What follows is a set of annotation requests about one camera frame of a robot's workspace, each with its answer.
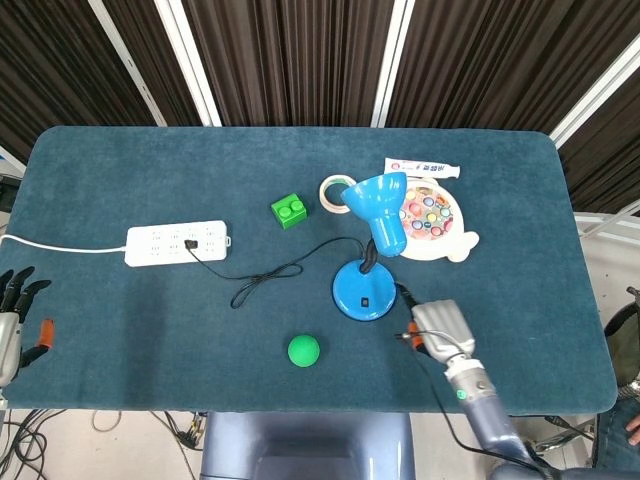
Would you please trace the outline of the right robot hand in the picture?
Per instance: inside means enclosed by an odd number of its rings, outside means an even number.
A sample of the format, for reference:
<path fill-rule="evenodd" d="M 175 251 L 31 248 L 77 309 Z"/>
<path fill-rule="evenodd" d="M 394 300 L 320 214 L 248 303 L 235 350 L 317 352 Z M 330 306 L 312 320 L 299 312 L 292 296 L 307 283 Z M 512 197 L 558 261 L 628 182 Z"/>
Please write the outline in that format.
<path fill-rule="evenodd" d="M 396 287 L 411 314 L 407 331 L 396 334 L 396 339 L 445 365 L 473 356 L 475 339 L 455 301 L 419 303 L 404 284 L 397 282 Z"/>

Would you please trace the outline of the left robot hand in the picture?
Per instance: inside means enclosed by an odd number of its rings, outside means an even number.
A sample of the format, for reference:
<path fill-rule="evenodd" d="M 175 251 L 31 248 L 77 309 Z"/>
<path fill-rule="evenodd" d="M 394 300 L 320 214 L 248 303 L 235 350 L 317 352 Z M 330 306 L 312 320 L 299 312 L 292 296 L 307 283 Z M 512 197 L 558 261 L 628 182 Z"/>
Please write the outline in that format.
<path fill-rule="evenodd" d="M 38 292 L 51 285 L 50 280 L 37 280 L 24 286 L 35 272 L 34 266 L 21 271 L 7 270 L 1 275 L 1 389 L 7 387 L 19 371 L 48 353 L 54 346 L 55 322 L 45 318 L 36 344 L 25 350 L 22 330 Z"/>

